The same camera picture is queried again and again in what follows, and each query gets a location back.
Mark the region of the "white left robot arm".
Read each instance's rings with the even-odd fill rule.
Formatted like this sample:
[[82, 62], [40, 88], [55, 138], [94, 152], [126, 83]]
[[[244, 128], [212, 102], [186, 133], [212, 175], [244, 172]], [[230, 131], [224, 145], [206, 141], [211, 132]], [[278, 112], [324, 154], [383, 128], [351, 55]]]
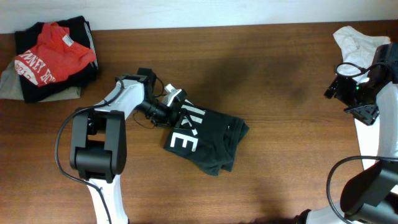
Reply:
[[158, 78], [123, 75], [102, 101], [72, 116], [70, 167], [89, 189], [97, 223], [129, 223], [121, 190], [127, 162], [126, 120], [141, 111], [156, 126], [173, 126], [180, 120], [177, 103], [187, 94], [166, 85], [163, 100], [153, 94]]

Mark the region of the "dark green t-shirt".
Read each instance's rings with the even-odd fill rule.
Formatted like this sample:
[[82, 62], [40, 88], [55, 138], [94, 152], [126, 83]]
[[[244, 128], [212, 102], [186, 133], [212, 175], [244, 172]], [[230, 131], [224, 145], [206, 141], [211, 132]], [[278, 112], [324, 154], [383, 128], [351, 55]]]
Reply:
[[249, 131], [241, 118], [195, 106], [185, 100], [184, 116], [169, 132], [164, 149], [193, 162], [204, 173], [231, 172], [238, 144]]

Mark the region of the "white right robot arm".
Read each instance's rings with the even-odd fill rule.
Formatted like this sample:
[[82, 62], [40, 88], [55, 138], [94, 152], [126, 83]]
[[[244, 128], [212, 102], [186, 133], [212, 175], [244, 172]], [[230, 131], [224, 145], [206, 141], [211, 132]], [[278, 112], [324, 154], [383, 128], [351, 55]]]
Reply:
[[[379, 107], [379, 142], [375, 156], [351, 156], [338, 161], [326, 180], [329, 206], [305, 210], [295, 223], [397, 223], [397, 84], [389, 82], [376, 95]], [[340, 205], [332, 200], [330, 188], [333, 174], [349, 161], [374, 160], [344, 186]]]

